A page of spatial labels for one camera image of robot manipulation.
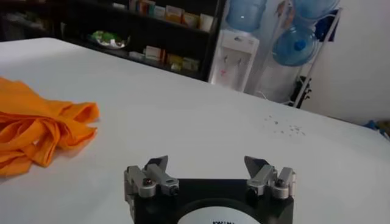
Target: water dispenser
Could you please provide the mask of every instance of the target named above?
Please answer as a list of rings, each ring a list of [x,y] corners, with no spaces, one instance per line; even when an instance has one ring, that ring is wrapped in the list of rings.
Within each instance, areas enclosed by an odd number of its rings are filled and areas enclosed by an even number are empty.
[[[252,32],[260,28],[265,8],[266,0],[230,0],[229,28],[219,33],[210,83],[244,91],[259,46]]]

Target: water bottle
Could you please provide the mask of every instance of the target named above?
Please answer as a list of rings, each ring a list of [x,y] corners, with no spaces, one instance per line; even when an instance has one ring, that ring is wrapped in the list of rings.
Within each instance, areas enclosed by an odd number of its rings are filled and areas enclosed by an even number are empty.
[[[267,0],[230,0],[228,25],[236,30],[253,32],[260,28]]]
[[[301,66],[316,53],[318,40],[314,32],[304,26],[291,26],[277,39],[272,54],[277,63],[285,66]]]
[[[293,0],[292,3],[298,17],[317,21],[335,9],[339,0]]]

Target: box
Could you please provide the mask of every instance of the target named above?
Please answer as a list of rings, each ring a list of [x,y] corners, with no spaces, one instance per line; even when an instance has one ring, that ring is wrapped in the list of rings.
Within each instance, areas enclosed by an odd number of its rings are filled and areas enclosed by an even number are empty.
[[[117,9],[126,9],[126,5],[113,2],[112,6]]]
[[[165,19],[181,23],[184,10],[174,6],[167,5],[165,7]]]
[[[137,12],[141,14],[148,14],[149,13],[149,5],[151,4],[151,1],[148,0],[139,0],[136,4],[137,6]]]
[[[154,7],[154,16],[157,18],[164,18],[165,17],[165,7],[156,5]]]
[[[200,14],[200,22],[199,28],[203,31],[209,32],[211,30],[211,26],[213,25],[214,17]]]
[[[161,49],[157,47],[146,46],[145,58],[160,61]]]
[[[199,69],[199,60],[192,58],[183,58],[183,68],[190,71],[198,71]]]
[[[137,6],[138,0],[129,0],[129,10],[131,11],[136,11],[136,6]]]
[[[190,27],[197,28],[199,23],[199,16],[191,13],[184,13],[182,24]]]
[[[141,54],[141,53],[138,53],[138,52],[136,52],[136,51],[131,51],[131,52],[129,52],[129,57],[131,57],[131,58],[136,58],[136,59],[142,61],[142,60],[144,60],[145,55],[144,55],[144,54]]]
[[[183,58],[176,54],[168,54],[167,63],[174,71],[182,70]]]
[[[154,7],[156,6],[155,1],[143,0],[143,2],[147,3],[147,14],[153,16],[154,15]]]

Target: metal clamp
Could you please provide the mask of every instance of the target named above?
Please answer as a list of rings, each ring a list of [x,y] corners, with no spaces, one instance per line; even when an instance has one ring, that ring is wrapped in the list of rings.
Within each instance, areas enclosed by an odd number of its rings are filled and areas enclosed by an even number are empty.
[[[294,197],[296,185],[296,173],[292,168],[284,167],[279,177],[271,185],[271,192],[274,198],[287,199],[289,196]]]
[[[284,167],[278,176],[275,167],[263,159],[245,156],[245,164],[251,176],[247,180],[247,189],[258,197],[264,194],[266,187],[271,188],[271,194],[277,199],[287,199],[294,196],[296,173],[292,168]]]
[[[124,172],[125,195],[151,198],[156,194],[157,186],[160,186],[162,194],[177,195],[179,181],[165,173],[167,162],[168,156],[163,156],[149,160],[144,170],[138,166],[129,166]]]

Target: white circular label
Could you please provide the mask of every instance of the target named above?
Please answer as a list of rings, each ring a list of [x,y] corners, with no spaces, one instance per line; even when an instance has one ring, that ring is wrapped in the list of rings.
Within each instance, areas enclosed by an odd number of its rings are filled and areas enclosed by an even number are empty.
[[[220,206],[193,210],[185,214],[177,224],[260,224],[245,212]]]

